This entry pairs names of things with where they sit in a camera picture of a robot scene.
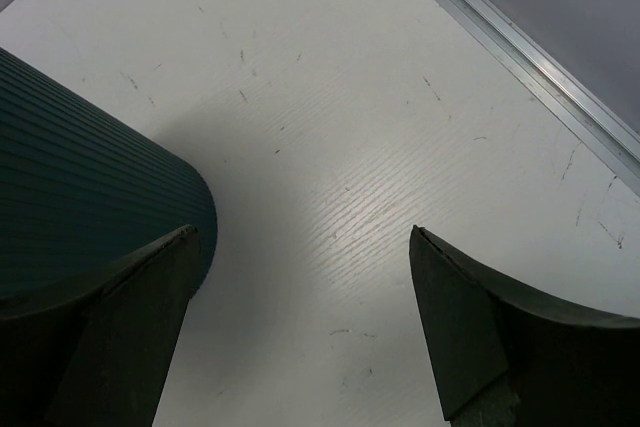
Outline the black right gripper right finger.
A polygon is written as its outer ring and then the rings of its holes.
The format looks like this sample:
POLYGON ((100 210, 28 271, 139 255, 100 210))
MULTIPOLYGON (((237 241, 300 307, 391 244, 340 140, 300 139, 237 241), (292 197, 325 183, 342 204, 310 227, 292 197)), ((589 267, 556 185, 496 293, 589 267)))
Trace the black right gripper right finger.
POLYGON ((635 426, 639 322, 524 284, 422 227, 410 267, 452 426, 635 426))

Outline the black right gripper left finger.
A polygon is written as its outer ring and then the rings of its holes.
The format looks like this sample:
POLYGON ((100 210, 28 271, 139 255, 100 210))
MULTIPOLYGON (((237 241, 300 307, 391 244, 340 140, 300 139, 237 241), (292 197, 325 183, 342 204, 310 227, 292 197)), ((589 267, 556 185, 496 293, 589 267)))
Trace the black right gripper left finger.
POLYGON ((152 425, 199 265, 198 232, 183 226, 3 299, 2 425, 152 425))

